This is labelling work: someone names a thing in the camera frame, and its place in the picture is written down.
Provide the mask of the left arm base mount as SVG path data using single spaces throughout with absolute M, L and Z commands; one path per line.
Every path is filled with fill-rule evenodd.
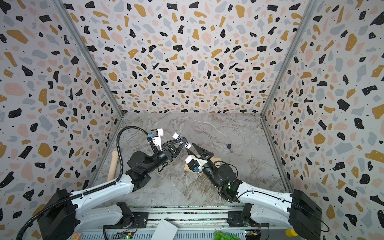
M 131 215 L 123 216 L 115 225 L 106 225 L 106 229 L 145 229 L 149 219 L 148 212 L 133 212 Z

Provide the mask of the blue white glue stick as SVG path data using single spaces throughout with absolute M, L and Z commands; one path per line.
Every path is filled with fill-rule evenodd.
M 192 147 L 192 144 L 189 143 L 186 138 L 184 138 L 183 136 L 179 135 L 178 133 L 174 133 L 173 134 L 173 138 L 175 140 L 178 140 L 180 142 L 180 144 L 184 144 L 184 147 L 186 149 L 190 149 Z

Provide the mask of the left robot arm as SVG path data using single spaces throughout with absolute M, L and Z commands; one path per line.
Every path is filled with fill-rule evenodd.
M 184 137 L 176 137 L 162 145 L 153 155 L 136 151 L 128 160 L 129 170 L 117 178 L 95 187 L 69 193 L 57 191 L 49 200 L 37 221 L 44 240 L 66 240 L 75 233 L 101 226 L 127 227 L 134 215 L 128 205 L 118 202 L 111 207 L 99 206 L 122 195 L 143 188 L 150 173 L 165 167 L 191 144 Z

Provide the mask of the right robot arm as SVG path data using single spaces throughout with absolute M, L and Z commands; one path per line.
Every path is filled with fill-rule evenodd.
M 196 144 L 198 152 L 189 151 L 193 158 L 189 168 L 198 170 L 218 188 L 219 196 L 229 203 L 244 204 L 243 217 L 249 224 L 276 224 L 294 230 L 306 240 L 319 240 L 322 231 L 322 210 L 303 191 L 279 193 L 252 186 L 238 179 L 231 164 L 211 161 L 214 154 Z

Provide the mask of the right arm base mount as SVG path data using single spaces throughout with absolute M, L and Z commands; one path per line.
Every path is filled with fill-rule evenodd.
M 227 223 L 231 228 L 256 227 L 267 228 L 269 223 L 257 223 L 251 218 L 251 214 L 245 211 L 229 211 Z

